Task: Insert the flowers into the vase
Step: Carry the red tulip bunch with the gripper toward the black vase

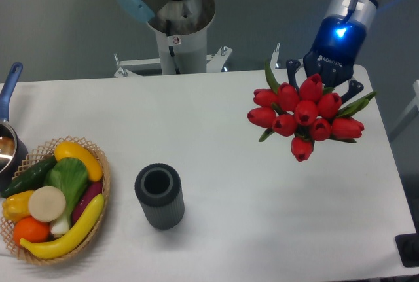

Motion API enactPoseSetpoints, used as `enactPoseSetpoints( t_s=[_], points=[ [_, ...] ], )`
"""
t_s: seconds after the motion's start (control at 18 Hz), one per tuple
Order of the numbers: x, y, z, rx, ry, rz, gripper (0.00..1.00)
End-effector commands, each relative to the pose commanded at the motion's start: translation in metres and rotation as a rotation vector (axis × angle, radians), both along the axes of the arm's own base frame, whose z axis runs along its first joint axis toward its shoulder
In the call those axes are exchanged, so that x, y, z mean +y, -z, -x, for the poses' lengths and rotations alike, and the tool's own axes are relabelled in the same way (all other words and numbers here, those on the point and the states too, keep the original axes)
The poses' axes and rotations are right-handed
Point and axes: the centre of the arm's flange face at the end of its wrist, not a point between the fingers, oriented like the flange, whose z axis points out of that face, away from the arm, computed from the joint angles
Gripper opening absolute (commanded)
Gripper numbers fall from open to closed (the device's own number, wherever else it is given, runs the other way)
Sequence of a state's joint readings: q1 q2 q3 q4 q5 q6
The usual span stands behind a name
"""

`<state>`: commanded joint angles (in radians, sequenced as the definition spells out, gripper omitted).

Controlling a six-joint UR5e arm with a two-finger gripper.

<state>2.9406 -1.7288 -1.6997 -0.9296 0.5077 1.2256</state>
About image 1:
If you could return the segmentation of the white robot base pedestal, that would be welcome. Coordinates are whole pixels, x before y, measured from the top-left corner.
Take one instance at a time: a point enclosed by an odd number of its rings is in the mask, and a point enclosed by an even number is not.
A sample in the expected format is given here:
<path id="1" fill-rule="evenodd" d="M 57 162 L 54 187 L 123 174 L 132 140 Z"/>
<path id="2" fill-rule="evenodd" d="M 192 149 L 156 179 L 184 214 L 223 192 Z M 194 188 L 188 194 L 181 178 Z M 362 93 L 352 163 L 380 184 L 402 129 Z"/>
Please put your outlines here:
<path id="1" fill-rule="evenodd" d="M 116 0 L 122 10 L 155 33 L 163 75 L 218 73 L 232 50 L 207 54 L 207 32 L 215 18 L 214 0 Z"/>

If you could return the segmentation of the blue black Robotiq gripper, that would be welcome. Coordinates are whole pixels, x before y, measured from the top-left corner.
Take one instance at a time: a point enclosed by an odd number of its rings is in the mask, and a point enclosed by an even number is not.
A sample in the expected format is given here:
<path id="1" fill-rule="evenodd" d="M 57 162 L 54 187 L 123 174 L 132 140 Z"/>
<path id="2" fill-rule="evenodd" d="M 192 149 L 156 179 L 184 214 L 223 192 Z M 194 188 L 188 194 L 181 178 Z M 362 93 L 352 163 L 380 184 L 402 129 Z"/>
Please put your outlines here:
<path id="1" fill-rule="evenodd" d="M 366 30 L 363 26 L 344 23 L 337 17 L 323 19 L 310 51 L 303 57 L 307 77 L 319 74 L 326 87 L 335 87 L 348 80 L 348 89 L 341 96 L 342 104 L 363 91 L 364 85 L 351 79 L 354 73 L 354 62 L 365 40 Z M 296 59 L 286 61 L 289 84 L 299 91 L 296 80 L 301 63 Z"/>

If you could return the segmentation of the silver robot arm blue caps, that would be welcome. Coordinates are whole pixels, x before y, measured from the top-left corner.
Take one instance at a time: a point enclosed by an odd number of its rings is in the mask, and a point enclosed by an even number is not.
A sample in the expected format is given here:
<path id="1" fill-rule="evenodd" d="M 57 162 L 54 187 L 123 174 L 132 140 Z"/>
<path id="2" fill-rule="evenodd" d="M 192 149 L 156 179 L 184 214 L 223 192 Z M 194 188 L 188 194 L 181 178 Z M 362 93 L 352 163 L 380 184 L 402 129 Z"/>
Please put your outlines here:
<path id="1" fill-rule="evenodd" d="M 320 74 L 325 87 L 344 82 L 346 103 L 363 90 L 353 77 L 354 63 L 371 27 L 381 0 L 331 0 L 309 52 L 301 60 L 287 60 L 289 82 L 296 85 L 295 75 L 304 68 L 306 76 Z"/>

